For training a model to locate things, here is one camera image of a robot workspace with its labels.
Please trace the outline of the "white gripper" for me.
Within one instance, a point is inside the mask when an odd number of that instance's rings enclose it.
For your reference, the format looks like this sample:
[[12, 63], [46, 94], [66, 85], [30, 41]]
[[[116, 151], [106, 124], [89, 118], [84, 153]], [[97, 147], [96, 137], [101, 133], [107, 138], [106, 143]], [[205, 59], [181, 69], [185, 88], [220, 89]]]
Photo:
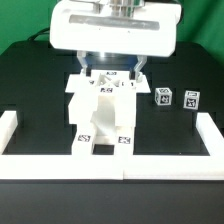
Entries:
[[87, 52], [138, 55], [129, 75], [137, 81], [146, 56], [168, 57], [174, 52], [181, 13], [178, 3], [61, 0], [53, 9], [50, 43], [56, 49], [78, 50], [85, 77], [92, 71]]

